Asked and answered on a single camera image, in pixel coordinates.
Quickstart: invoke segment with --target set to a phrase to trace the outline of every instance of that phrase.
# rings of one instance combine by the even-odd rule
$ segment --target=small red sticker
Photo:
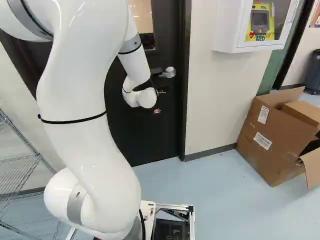
[[[256,34],[255,34],[254,31],[250,32],[250,34],[249,34],[249,36],[250,36],[251,39],[252,39],[255,35],[256,35]]]
[[[161,113],[160,108],[157,108],[157,109],[153,110],[153,114],[159,114],[159,113]]]

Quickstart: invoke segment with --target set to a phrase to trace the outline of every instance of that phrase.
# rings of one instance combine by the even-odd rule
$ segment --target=green door frame
[[[288,52],[289,46],[291,44],[294,32],[297,27],[297,23],[300,19],[302,7],[304,5],[305,0],[300,0],[299,5],[296,10],[296,17],[293,20],[292,27],[289,32],[289,36],[287,38],[287,41],[285,43],[284,49],[282,50],[273,50],[268,62],[268,65],[266,66],[260,87],[257,92],[257,96],[268,94],[271,92],[272,87],[276,81],[277,75],[280,71],[280,68],[285,60],[286,54]]]

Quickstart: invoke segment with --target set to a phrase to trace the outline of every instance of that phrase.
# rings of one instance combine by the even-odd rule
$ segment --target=cardboard box
[[[272,187],[303,172],[309,189],[320,183],[320,149],[300,156],[320,126],[320,109],[297,102],[303,90],[255,97],[238,137],[237,151]]]

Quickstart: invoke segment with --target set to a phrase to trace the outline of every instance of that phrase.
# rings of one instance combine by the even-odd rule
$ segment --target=black door
[[[151,69],[178,67],[179,6],[177,0],[130,0],[147,60]],[[26,58],[32,58],[33,80],[26,82],[31,93],[46,66],[51,43],[20,41]],[[122,85],[126,77],[116,58],[106,76],[105,104],[111,134],[132,166],[178,156],[181,146],[182,81],[178,77],[155,76],[150,84],[159,91],[152,109],[131,108],[124,101]]]

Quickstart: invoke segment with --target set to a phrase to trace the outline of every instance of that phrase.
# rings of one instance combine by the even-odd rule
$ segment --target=gray ring
[[[119,54],[129,54],[137,50],[141,46],[141,38],[137,33],[133,38],[125,41],[119,51]]]
[[[83,226],[81,221],[81,208],[84,203],[87,191],[80,185],[76,184],[72,189],[66,205],[66,215],[68,219],[75,224]]]
[[[46,39],[53,40],[53,36],[49,31],[44,29],[32,16],[31,12],[28,11],[26,4],[23,0],[6,0],[11,8],[11,11],[15,15],[15,17],[20,21],[20,23],[27,28],[34,35]]]

